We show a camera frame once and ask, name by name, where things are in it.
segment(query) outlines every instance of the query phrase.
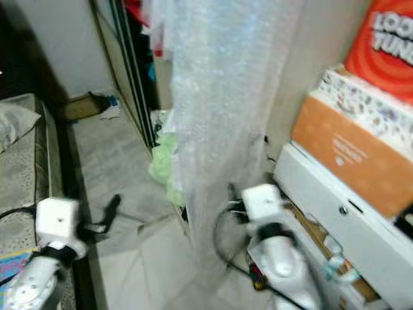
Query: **pillow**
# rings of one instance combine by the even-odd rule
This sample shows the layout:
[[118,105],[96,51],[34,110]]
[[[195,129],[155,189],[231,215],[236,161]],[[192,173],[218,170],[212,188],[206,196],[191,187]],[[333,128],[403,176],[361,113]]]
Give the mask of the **pillow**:
[[40,118],[38,113],[10,103],[0,103],[1,152],[23,137]]

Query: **bubble wrap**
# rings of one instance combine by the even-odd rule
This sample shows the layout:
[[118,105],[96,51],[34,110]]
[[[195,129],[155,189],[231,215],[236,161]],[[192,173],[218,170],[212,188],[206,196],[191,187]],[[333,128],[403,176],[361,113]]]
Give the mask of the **bubble wrap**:
[[268,115],[303,0],[176,3],[172,93],[191,237],[204,283],[219,280],[212,229],[262,175]]

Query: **gray floor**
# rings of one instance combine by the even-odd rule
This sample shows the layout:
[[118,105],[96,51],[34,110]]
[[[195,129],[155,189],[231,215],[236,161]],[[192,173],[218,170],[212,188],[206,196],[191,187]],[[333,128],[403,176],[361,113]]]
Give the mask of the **gray floor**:
[[93,219],[111,195],[123,195],[112,234],[89,254],[99,310],[267,308],[270,295],[235,272],[213,291],[202,287],[190,240],[150,179],[148,156],[126,118],[84,119],[72,129]]

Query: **orange box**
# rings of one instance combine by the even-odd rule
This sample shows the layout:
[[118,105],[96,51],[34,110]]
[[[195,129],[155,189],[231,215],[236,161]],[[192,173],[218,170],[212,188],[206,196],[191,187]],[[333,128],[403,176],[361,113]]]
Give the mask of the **orange box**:
[[292,139],[351,189],[392,218],[413,202],[413,163],[311,94]]
[[413,105],[413,0],[373,1],[345,66]]

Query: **bed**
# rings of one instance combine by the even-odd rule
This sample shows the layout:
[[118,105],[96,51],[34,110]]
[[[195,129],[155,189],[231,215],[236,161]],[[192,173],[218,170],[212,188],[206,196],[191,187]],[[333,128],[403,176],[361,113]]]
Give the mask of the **bed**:
[[[62,196],[59,145],[53,117],[33,94],[0,101],[40,115],[34,127],[1,153],[0,213]],[[0,255],[36,245],[33,218],[14,213],[0,221]],[[73,277],[66,279],[60,309],[76,308]]]

